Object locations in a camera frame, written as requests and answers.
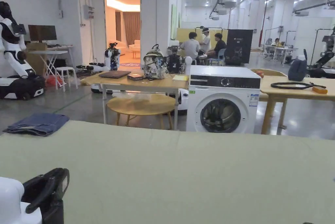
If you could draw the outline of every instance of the small black box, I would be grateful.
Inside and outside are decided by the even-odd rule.
[[[143,80],[143,76],[139,74],[128,74],[127,79],[133,80],[133,81],[138,81],[138,80]]]

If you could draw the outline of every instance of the man in black shirt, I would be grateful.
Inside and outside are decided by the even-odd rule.
[[[215,41],[217,41],[217,44],[215,45],[215,48],[212,49],[209,52],[206,52],[207,58],[218,58],[219,51],[221,49],[227,48],[226,43],[222,40],[222,34],[216,33],[215,34]]]

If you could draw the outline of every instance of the washing machine label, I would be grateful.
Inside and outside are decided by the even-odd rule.
[[[258,101],[259,101],[259,94],[251,94],[249,107],[257,107]]]

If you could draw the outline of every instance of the round wooden stool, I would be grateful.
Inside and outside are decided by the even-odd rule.
[[[107,103],[107,107],[117,113],[116,125],[120,122],[120,115],[127,115],[126,126],[129,121],[136,116],[154,116],[159,115],[160,127],[164,129],[163,114],[168,114],[170,129],[172,129],[172,120],[170,112],[175,109],[175,99],[163,94],[150,94],[149,99],[134,98],[112,98]]]

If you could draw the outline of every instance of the rug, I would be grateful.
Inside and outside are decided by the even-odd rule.
[[[123,64],[120,64],[120,66],[124,66],[124,67],[141,67],[141,64],[139,64],[137,62],[125,62]]]

